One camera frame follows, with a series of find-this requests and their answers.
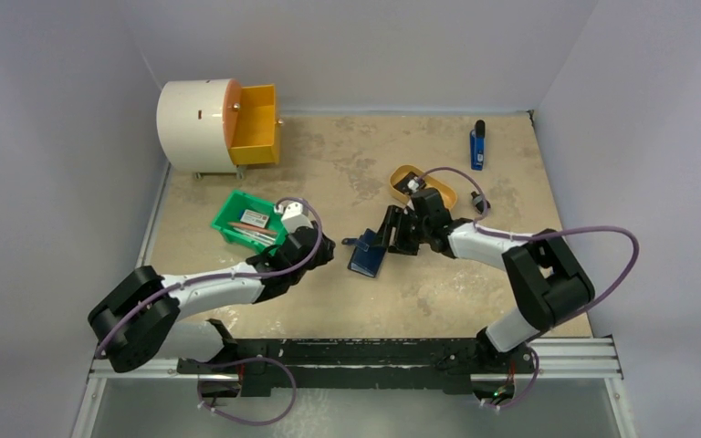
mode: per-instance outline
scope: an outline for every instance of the dark blue container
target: dark blue container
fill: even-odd
[[[485,165],[485,121],[477,120],[474,129],[469,132],[471,165],[475,171],[481,171]]]

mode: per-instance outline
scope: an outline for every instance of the yellow plastic tray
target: yellow plastic tray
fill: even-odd
[[[242,87],[235,136],[229,148],[236,165],[280,161],[276,86]]]
[[[398,169],[393,171],[391,174],[391,178],[389,179],[389,184],[388,184],[388,190],[391,192],[391,196],[393,196],[396,201],[399,201],[400,203],[407,203],[409,202],[409,196],[406,194],[399,192],[393,186],[404,179],[405,176],[407,176],[407,173],[412,172],[418,176],[423,175],[423,171],[418,169],[415,166],[411,166],[409,164],[405,164],[404,166],[400,166]],[[455,194],[455,190],[453,190],[452,187],[449,185],[445,184],[444,182],[441,182],[434,178],[432,175],[425,175],[424,178],[425,181],[425,187],[434,187],[436,190],[439,191],[439,193],[442,195],[442,201],[445,203],[445,208],[447,210],[452,209],[455,206],[455,203],[458,201],[458,195]]]

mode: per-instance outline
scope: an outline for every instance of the beige work surface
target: beige work surface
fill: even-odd
[[[174,172],[151,263],[160,273],[190,274],[243,261],[253,252],[231,245],[209,225],[233,189],[270,201],[301,196],[319,212],[338,246],[334,261],[308,272],[284,296],[232,306],[198,318],[220,318],[238,338],[473,337],[515,305],[506,274],[452,260],[422,246],[418,256],[388,254],[377,278],[347,269],[352,249],[340,245],[365,228],[377,230],[387,206],[389,176],[402,164],[423,170],[454,166],[470,172],[492,203],[487,226],[518,232],[560,228],[549,181],[527,114],[484,117],[487,166],[469,166],[468,133],[476,117],[300,116],[285,118],[281,163],[234,175]],[[434,175],[459,195],[453,217],[474,217],[471,186]],[[553,331],[589,337],[586,317]]]

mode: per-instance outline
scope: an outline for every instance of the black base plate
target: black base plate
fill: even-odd
[[[515,361],[516,372],[533,371],[523,360],[528,351],[514,350],[505,358],[481,360],[475,338],[431,339],[236,339],[230,360],[262,355],[282,362],[300,388],[428,389],[446,394],[471,394],[472,374],[506,374]],[[218,364],[180,360],[183,374],[216,374]],[[236,373],[232,367],[221,372]],[[265,362],[246,364],[241,392],[267,397],[272,388],[290,388],[286,374]]]

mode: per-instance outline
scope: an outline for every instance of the yellow drawer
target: yellow drawer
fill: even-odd
[[[276,86],[243,87],[235,136],[229,148],[236,165],[278,163],[280,128],[277,123]]]

